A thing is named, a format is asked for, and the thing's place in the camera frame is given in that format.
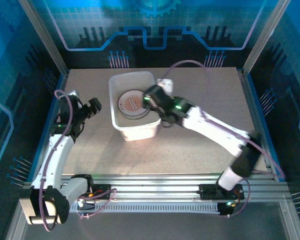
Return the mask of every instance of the glass panel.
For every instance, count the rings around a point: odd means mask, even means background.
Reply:
[[[300,192],[300,1],[291,1],[251,71],[277,158]]]
[[[59,76],[19,2],[0,1],[0,239],[35,161]]]
[[[184,59],[241,68],[276,3],[34,1],[69,68],[168,67]]]

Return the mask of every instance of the round lid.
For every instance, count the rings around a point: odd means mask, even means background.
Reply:
[[[142,107],[143,95],[140,90],[129,90],[123,93],[118,100],[120,112],[129,119],[142,118],[149,112],[149,109]]]

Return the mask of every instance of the white plastic container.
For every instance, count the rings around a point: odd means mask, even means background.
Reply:
[[[129,72],[110,78],[109,95],[112,125],[120,131],[124,140],[148,139],[157,134],[161,119],[156,112],[150,111],[141,119],[129,120],[121,114],[118,108],[118,100],[124,92],[129,90],[145,91],[154,84],[156,84],[154,76],[149,71]]]

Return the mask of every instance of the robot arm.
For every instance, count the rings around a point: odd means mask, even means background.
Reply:
[[[248,133],[236,129],[202,111],[199,106],[182,98],[166,94],[162,86],[153,85],[144,92],[143,107],[159,114],[163,122],[171,127],[177,124],[183,128],[198,132],[224,147],[235,159],[221,174],[216,186],[231,191],[244,178],[249,177],[261,153],[246,140],[261,145],[261,136],[257,132]]]
[[[69,183],[61,187],[61,177],[76,139],[83,131],[85,120],[97,114],[102,106],[97,98],[89,100],[90,106],[83,105],[77,92],[72,91],[68,94],[71,102],[73,117],[69,131],[65,134],[62,141],[55,149],[49,165],[47,167],[46,177],[43,185],[44,212],[48,224],[57,222],[63,224],[69,215],[70,205],[82,194],[89,191],[93,185],[91,175],[74,175]],[[49,145],[46,151],[43,163],[39,173],[32,182],[29,189],[23,189],[19,201],[23,212],[29,224],[42,224],[42,216],[39,211],[39,189],[41,184],[44,166],[48,160],[49,153],[55,146],[56,142],[62,136],[69,117],[70,108],[65,97],[60,97],[60,113],[51,128]]]

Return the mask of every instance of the speckled work surface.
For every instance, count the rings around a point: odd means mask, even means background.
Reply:
[[[77,90],[85,104],[97,97],[101,112],[86,121],[67,159],[65,174],[208,174],[221,173],[233,160],[224,148],[192,130],[159,127],[155,137],[127,142],[111,121],[109,79],[116,74],[149,71],[161,78],[166,68],[72,69],[66,91]],[[215,118],[238,129],[254,129],[234,67],[176,68],[173,95],[187,98]],[[263,160],[257,166],[265,170]]]

